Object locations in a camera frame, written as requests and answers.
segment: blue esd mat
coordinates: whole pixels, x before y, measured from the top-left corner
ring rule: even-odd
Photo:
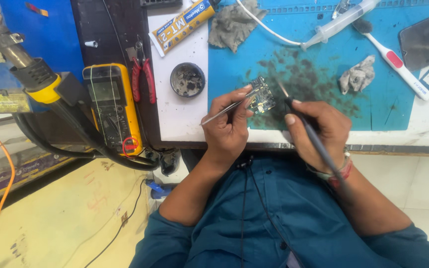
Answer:
[[[223,0],[223,5],[234,3]],[[352,0],[351,4],[360,1]],[[269,10],[262,20],[281,36],[294,41],[307,41],[317,25],[331,21],[337,0],[258,0],[259,8]],[[401,57],[398,32],[429,17],[429,0],[384,0],[363,16],[372,22],[372,35]],[[375,55],[375,78],[363,90],[350,90],[342,95],[338,78],[345,70]],[[415,94],[390,68],[367,38],[352,26],[303,52],[278,40],[258,26],[238,47],[236,54],[228,48],[209,47],[208,101],[263,76],[277,105],[248,120],[253,129],[286,129],[285,107],[275,76],[281,78],[289,94],[301,101],[324,100],[349,116],[352,130],[406,130]]]

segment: red wire cutter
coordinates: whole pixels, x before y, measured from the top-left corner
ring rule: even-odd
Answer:
[[[140,71],[143,70],[148,82],[150,103],[155,103],[155,79],[153,77],[152,69],[150,68],[150,59],[145,58],[145,53],[143,52],[143,43],[140,35],[137,35],[135,48],[131,47],[126,49],[126,51],[130,61],[134,62],[134,68],[132,70],[132,93],[134,94],[134,101],[140,101]]]

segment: gray cloth rag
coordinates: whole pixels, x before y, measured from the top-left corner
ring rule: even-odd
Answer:
[[[362,92],[362,90],[372,83],[375,78],[375,71],[373,70],[373,63],[375,62],[375,55],[370,55],[354,67],[346,70],[338,79],[342,94],[347,94],[349,88],[352,87],[354,91]]]
[[[242,3],[259,20],[267,14],[266,10],[257,8],[257,0],[244,0]],[[237,3],[225,6],[211,23],[208,43],[220,48],[229,47],[236,53],[238,45],[246,40],[256,26],[257,22]]]

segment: yellow multimeter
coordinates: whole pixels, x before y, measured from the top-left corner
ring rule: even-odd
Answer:
[[[92,65],[82,70],[82,76],[92,99],[95,126],[107,146],[121,155],[122,144],[127,155],[141,152],[142,138],[127,68],[122,64]]]

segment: white toothbrush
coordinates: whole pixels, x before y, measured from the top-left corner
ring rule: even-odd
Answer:
[[[407,82],[414,92],[424,101],[429,100],[429,91],[426,87],[418,81],[418,79],[410,73],[405,67],[403,61],[391,49],[386,48],[380,44],[371,34],[372,24],[362,18],[354,21],[353,26],[357,31],[365,35],[375,45],[382,55],[383,59],[392,67],[396,72]]]

